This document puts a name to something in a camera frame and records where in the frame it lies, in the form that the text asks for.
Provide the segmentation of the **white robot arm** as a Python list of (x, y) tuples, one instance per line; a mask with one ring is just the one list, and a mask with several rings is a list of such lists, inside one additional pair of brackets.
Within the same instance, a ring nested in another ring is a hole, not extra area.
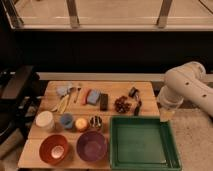
[(161, 106), (161, 122), (171, 120), (185, 99), (213, 118), (213, 88), (202, 81), (205, 75), (205, 67), (195, 61), (174, 67), (165, 73), (164, 86), (157, 96), (157, 102)]

